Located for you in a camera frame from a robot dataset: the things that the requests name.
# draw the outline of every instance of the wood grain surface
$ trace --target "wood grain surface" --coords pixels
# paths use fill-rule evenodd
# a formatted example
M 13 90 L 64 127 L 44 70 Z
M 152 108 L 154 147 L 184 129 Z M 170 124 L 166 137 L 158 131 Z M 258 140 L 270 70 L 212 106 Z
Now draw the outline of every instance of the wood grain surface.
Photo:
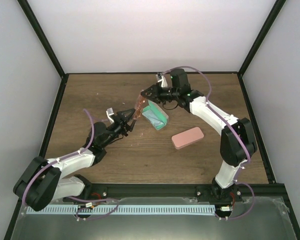
M 249 117 L 235 74 L 208 74 L 212 84 L 210 101 L 238 118 Z M 198 74 L 188 74 L 192 89 L 208 92 L 208 84 Z M 139 92 L 156 82 L 154 74 L 72 74 L 69 76 L 48 145 L 46 158 L 78 150 L 86 141 L 90 122 L 83 108 L 95 119 L 106 119 L 106 109 L 115 112 L 133 108 Z M 177 108 L 165 110 L 168 125 L 156 130 L 143 116 L 133 132 L 109 145 L 103 160 L 81 169 L 93 183 L 178 183 L 209 184 L 222 164 L 220 136 L 200 118 Z M 200 127 L 204 138 L 176 150 L 171 137 Z M 259 152 L 241 171 L 240 181 L 268 183 Z

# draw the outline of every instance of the orange translucent object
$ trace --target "orange translucent object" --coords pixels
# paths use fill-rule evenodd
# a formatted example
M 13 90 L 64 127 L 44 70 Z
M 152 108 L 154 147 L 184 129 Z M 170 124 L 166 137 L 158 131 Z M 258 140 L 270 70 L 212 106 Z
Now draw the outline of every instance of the orange translucent object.
M 138 98 L 136 99 L 136 103 L 134 105 L 135 112 L 133 115 L 133 120 L 137 120 L 138 118 L 141 117 L 145 102 L 146 102 L 146 99 L 143 96 L 139 95 Z

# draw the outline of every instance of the robotic arm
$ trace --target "robotic arm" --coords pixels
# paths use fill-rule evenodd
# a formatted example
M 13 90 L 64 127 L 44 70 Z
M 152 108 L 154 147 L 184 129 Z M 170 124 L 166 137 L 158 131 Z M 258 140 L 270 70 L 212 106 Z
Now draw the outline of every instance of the robotic arm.
M 254 131 L 251 122 L 247 118 L 238 119 L 230 115 L 211 102 L 197 90 L 192 90 L 188 82 L 187 73 L 181 68 L 170 72 L 172 87 L 168 87 L 167 81 L 162 74 L 157 75 L 158 82 L 147 88 L 141 95 L 157 104 L 176 101 L 178 106 L 188 113 L 198 116 L 221 136 L 220 154 L 223 159 L 219 173 L 212 181 L 212 193 L 217 199 L 228 196 L 235 182 L 238 171 L 247 161 L 247 156 L 234 134 L 228 126 L 208 108 L 209 106 L 224 118 L 239 135 L 248 150 L 250 157 L 257 151 Z
M 99 163 L 107 153 L 106 146 L 120 139 L 120 135 L 123 138 L 128 136 L 128 132 L 132 132 L 136 120 L 133 120 L 130 125 L 129 122 L 132 120 L 134 113 L 135 109 L 132 108 L 114 114 L 112 108 L 109 108 L 106 114 L 111 124 L 107 127 L 103 122 L 94 123 L 92 144 L 86 151 L 82 152 L 91 140 L 92 131 L 90 131 L 85 144 L 77 152 L 60 158 L 44 159 L 41 156 L 35 157 L 15 184 L 13 192 L 22 198 L 31 179 L 44 166 L 56 161 L 29 188 L 25 198 L 26 204 L 35 211 L 40 211 L 56 199 L 68 196 L 83 196 L 86 199 L 86 193 L 90 193 L 88 190 L 89 181 L 80 175 L 70 178 L 64 177 L 79 169 L 88 168 Z

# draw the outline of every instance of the pink rectangular object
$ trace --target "pink rectangular object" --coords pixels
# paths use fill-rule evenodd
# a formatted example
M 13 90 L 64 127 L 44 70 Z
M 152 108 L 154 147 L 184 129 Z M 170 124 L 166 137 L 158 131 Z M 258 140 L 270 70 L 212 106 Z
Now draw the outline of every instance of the pink rectangular object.
M 190 144 L 198 142 L 204 138 L 204 133 L 199 127 L 191 128 L 187 131 L 181 132 L 172 136 L 172 143 L 176 149 L 182 149 Z

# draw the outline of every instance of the white wall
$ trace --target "white wall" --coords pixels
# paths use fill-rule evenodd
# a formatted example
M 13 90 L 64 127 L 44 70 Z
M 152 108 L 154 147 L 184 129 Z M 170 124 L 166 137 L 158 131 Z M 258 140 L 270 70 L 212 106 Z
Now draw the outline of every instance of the white wall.
M 38 155 L 60 77 L 16 0 L 0 0 L 0 240 L 17 182 Z
M 238 71 L 275 0 L 29 0 L 67 73 Z
M 243 78 L 300 225 L 300 0 L 286 1 Z

